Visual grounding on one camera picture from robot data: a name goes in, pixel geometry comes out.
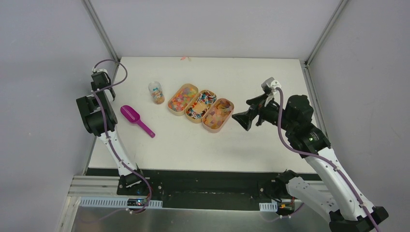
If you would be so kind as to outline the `magenta plastic scoop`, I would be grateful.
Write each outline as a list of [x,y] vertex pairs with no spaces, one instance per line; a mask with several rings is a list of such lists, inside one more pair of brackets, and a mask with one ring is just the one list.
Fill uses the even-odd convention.
[[123,105],[120,108],[122,115],[131,123],[138,125],[142,130],[144,130],[151,138],[156,136],[155,132],[152,131],[142,120],[139,115],[131,106]]

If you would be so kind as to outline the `clear plastic jar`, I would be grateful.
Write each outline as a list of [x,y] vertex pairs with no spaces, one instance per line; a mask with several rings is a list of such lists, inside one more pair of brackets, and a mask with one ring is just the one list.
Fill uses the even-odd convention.
[[162,86],[159,82],[151,82],[148,85],[148,90],[155,104],[162,104],[165,101]]

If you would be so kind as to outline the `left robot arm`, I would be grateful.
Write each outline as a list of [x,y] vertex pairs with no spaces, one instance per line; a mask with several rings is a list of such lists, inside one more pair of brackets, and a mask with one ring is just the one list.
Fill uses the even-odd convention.
[[117,132],[117,117],[111,105],[116,94],[110,87],[111,78],[105,69],[94,71],[91,78],[92,93],[76,99],[85,129],[107,147],[118,169],[119,187],[143,195],[147,191],[147,182],[141,178],[138,166],[129,159]]

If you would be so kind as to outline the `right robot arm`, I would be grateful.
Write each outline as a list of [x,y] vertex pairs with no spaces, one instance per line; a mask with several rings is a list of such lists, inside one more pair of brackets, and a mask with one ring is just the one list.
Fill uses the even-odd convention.
[[269,100],[266,95],[247,100],[249,109],[233,114],[245,130],[252,123],[269,122],[277,127],[286,148],[300,155],[327,187],[325,195],[311,187],[294,171],[275,178],[275,198],[295,197],[319,214],[333,232],[380,230],[388,218],[386,209],[375,206],[354,184],[339,162],[328,138],[312,123],[313,108],[305,95],[293,95],[287,102]]

